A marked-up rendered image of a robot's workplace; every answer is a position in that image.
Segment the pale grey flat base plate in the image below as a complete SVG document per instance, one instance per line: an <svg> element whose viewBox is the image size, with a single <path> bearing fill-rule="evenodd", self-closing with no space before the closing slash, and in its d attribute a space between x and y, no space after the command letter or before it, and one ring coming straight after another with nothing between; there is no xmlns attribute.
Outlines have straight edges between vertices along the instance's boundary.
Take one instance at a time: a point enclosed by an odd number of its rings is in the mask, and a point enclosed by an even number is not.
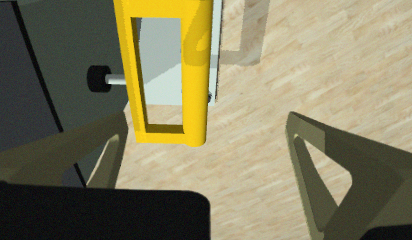
<svg viewBox="0 0 412 240"><path fill-rule="evenodd" d="M222 0L214 0L208 106L215 104ZM146 104L182 105L181 18L136 17Z"/></svg>

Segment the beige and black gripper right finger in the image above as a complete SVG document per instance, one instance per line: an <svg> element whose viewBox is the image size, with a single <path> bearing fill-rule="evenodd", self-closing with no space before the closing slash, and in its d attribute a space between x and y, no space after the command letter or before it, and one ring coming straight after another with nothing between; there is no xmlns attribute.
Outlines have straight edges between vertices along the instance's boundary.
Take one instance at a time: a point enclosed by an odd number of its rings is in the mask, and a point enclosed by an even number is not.
<svg viewBox="0 0 412 240"><path fill-rule="evenodd" d="M285 136L310 240L360 240L375 227L412 224L411 152L294 111ZM352 185L339 206L303 139L350 173Z"/></svg>

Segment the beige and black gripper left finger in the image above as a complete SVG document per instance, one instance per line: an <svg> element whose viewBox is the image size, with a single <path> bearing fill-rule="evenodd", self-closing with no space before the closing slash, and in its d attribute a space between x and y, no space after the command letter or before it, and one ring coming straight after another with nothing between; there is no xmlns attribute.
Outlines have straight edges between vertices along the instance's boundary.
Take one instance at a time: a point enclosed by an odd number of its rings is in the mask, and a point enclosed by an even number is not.
<svg viewBox="0 0 412 240"><path fill-rule="evenodd" d="M63 186L65 170L109 140L86 188L115 189L128 136L124 111L0 152L0 180ZM111 139L110 139L111 138Z"/></svg>

